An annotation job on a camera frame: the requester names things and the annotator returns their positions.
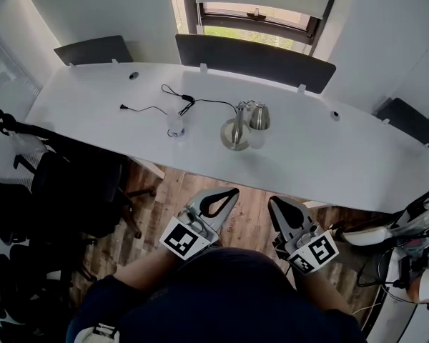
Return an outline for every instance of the white clip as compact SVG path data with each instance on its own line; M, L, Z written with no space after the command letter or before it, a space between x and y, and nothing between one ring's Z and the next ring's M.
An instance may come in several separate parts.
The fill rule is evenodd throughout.
M304 84L299 85L299 87L297 88L297 93L305 94L306 88L307 88L307 86Z

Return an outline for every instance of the chair leg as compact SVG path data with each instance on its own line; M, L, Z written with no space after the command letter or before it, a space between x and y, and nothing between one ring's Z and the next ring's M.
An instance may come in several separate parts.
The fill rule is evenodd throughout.
M133 210L129 206L124 206L122 208L122 218L126 222L129 229L134 234L135 239L140 239L142 237L142 231L138 227L138 225L135 223L134 217L132 216Z
M75 248L75 255L74 255L74 268L80 273L88 282L96 282L97 278L92 275L86 267L82 263L82 257L84 256L86 252L86 248L88 245L97 245L97 239L82 239L76 241L76 248Z
M142 196L143 194L149 194L151 197L156 197L156 189L154 187L140 189L139 191L126 193L129 198L134 198L138 196Z

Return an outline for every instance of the white desk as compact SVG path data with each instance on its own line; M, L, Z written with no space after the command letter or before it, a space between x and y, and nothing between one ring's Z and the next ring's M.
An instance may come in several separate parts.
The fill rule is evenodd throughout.
M133 71L139 77L129 80ZM184 115L187 138L167 136L155 105L181 109L168 84L196 99L262 101L271 127L262 149L229 151L220 128L235 113L198 102ZM340 115L333 121L330 111ZM62 67L31 108L27 122L101 148L195 174L355 209L395 212L429 190L429 149L375 117L339 102L249 76L170 64Z

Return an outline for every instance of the black office chair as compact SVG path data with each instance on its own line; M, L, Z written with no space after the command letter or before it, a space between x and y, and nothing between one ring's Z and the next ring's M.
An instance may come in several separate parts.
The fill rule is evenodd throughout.
M26 226L32 220L27 210L32 204L31 193L24 185L0 183L0 239L5 245L26 239Z
M181 63L250 75L321 93L335 65L267 44L199 34L176 35Z
M8 258L0 254L0 312L21 325L2 322L12 342L33 342L36 330L45 337L64 337L69 323L68 284L48 280L49 272L69 268L71 250L40 244L14 245ZM71 275L71 269L65 269Z
M37 126L22 124L1 110L0 131L4 134L15 131L38 136L55 150L45 153L37 167L33 167L23 156L15 158L15 167L22 164L34 174L31 193L34 202L43 209L39 211L35 207L36 214L43 214L35 220L42 220L46 211L51 214L50 209L54 207L58 211L51 216L52 219L66 218L71 220L77 231L104 237L114 231L123 217L134 236L141 237L142 233L133 220L131 198L144 194L155 197L156 193L155 188L124 192L129 176L126 156L68 139Z
M118 62L133 62L122 36L89 39L54 49L57 56L66 64L87 65Z

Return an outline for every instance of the wooden floor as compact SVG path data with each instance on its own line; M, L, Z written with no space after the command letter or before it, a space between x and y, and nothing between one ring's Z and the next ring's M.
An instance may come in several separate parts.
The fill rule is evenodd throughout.
M273 193L221 182L176 169L162 168L162 170L166 174L163 181L135 163L131 164L127 191L154 186L157 188L157 195L154 199L146 195L134 200L136 206L134 218L143 232L141 239L135 239L126 224L121 221L113 234L100 239L95 247L88 247L84 256L84 266L94 276L101 279L108 274L115 273L118 267L148 254L158 246L159 238L170 218L176 216L196 192L200 189L223 186L238 187L240 199L232 211L230 219L223 227L222 245L257 250L275 260L283 271L288 268L289 264L277 258L272 246L272 240L277 233L272 227L267 201ZM372 213L342 207L327 207L312 211L312 217L327 229L341 219L348 222L370 219ZM323 269L323 273L346 298L353 312L373 303L377 289L375 287L357 287L354 271L336 262L330 262ZM75 305L80 303L89 285L90 283L80 274L74 273L71 297ZM355 314L355 317L362 324L368 312L369 309L362 310Z

